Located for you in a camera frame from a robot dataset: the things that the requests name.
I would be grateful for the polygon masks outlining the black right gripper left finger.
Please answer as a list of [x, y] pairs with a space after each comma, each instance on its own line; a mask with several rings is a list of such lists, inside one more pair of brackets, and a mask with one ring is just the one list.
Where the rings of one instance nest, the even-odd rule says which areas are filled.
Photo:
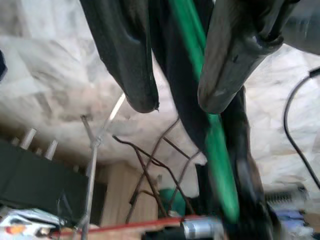
[[150, 113], [159, 107], [153, 74], [149, 2], [82, 0], [80, 2], [99, 57], [131, 107]]

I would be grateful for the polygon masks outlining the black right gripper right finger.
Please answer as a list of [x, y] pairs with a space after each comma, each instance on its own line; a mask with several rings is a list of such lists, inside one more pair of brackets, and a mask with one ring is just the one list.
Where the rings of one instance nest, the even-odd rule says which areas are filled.
[[217, 0], [207, 32], [198, 102], [221, 113], [247, 78], [284, 43], [296, 0]]

